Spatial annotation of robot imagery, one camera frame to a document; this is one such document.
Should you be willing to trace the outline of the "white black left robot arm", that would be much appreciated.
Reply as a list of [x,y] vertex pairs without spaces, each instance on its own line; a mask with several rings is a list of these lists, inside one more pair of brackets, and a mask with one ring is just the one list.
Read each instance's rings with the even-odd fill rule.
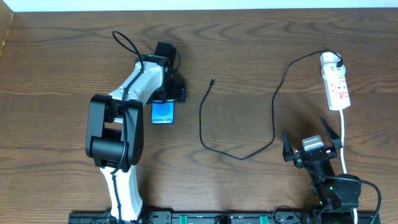
[[178,57],[172,44],[159,42],[153,54],[138,56],[119,88],[90,100],[85,152],[107,182],[111,223],[142,221],[136,166],[144,148],[143,109],[149,104],[185,102],[185,85],[173,78]]

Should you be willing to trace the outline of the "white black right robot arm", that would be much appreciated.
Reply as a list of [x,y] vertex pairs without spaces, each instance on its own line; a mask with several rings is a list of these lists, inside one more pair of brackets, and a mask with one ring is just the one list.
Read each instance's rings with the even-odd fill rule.
[[292,161],[295,167],[308,171],[312,180],[312,190],[320,202],[301,218],[302,223],[349,223],[354,221],[352,212],[359,207],[361,180],[350,174],[336,175],[331,159],[338,157],[342,148],[341,137],[321,119],[331,142],[326,147],[320,136],[302,140],[302,148],[294,151],[285,131],[282,156],[284,161]]

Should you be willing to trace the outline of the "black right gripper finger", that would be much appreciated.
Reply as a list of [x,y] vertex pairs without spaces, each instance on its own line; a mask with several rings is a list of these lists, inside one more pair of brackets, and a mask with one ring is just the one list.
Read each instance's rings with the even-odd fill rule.
[[283,137],[283,152],[282,152],[282,156],[284,158],[285,162],[289,162],[294,160],[295,158],[295,153],[292,149],[292,146],[290,144],[290,140],[288,138],[288,135],[285,131],[282,132],[282,137]]
[[343,147],[341,137],[328,125],[323,117],[321,117],[320,120],[333,147],[335,149],[341,149]]

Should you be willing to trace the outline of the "white charger plug adapter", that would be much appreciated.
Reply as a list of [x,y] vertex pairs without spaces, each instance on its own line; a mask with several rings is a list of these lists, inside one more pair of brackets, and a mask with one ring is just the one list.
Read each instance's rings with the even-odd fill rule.
[[343,66],[343,59],[341,56],[335,52],[323,52],[320,56],[320,62],[321,66],[324,66],[326,63],[332,63],[334,64],[337,68],[340,68]]

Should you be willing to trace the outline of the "blue Galaxy smartphone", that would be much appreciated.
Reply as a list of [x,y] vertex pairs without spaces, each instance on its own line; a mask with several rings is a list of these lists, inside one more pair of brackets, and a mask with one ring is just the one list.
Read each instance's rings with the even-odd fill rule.
[[174,103],[152,104],[152,124],[172,124],[174,122]]

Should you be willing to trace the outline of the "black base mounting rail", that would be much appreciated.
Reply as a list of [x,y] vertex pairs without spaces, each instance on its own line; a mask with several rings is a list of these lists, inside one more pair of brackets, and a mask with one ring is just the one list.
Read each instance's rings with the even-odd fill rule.
[[[177,213],[170,211],[149,211],[142,213],[137,221],[123,221],[122,223],[142,224],[294,224],[316,223],[306,212],[276,211],[274,213]],[[349,213],[324,213],[322,221],[318,223],[353,223]],[[372,213],[359,213],[358,223],[370,223]],[[70,213],[68,222],[73,224],[119,223],[110,212],[104,213]]]

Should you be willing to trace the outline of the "white power strip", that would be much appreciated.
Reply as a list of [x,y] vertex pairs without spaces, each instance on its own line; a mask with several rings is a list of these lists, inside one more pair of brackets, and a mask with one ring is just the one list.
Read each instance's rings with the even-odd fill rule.
[[332,111],[343,110],[351,106],[346,82],[345,66],[340,68],[326,65],[321,69],[324,79],[328,107]]

